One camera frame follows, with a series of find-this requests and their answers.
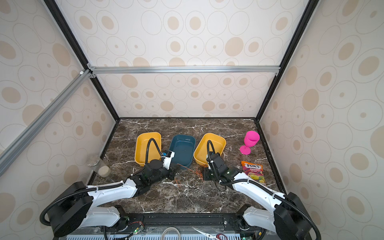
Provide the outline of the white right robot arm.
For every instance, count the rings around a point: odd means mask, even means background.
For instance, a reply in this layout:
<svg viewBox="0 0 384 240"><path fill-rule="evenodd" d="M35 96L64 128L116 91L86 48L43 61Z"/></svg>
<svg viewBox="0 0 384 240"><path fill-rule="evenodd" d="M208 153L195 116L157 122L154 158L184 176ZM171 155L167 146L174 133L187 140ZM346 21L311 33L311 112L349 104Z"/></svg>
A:
<svg viewBox="0 0 384 240"><path fill-rule="evenodd" d="M244 210L241 218L248 226L274 232L281 240L310 240L311 230L317 240L322 239L320 230L297 195L274 191L241 170L229 168L218 153L208 151L207 162L219 185L248 196L264 208L257 210L250 206Z"/></svg>

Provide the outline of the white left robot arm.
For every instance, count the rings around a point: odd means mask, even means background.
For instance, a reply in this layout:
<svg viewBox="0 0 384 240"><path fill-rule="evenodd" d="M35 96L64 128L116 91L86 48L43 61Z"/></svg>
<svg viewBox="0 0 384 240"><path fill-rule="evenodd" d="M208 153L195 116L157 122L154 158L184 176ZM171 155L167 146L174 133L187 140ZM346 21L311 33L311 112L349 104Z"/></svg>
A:
<svg viewBox="0 0 384 240"><path fill-rule="evenodd" d="M56 238L64 237L77 229L103 226L120 232L128 228L129 216L123 207L104 204L141 196L167 178L173 180L180 165L152 160L140 171L118 183L85 186L72 184L50 203L40 214L42 225L50 226Z"/></svg>

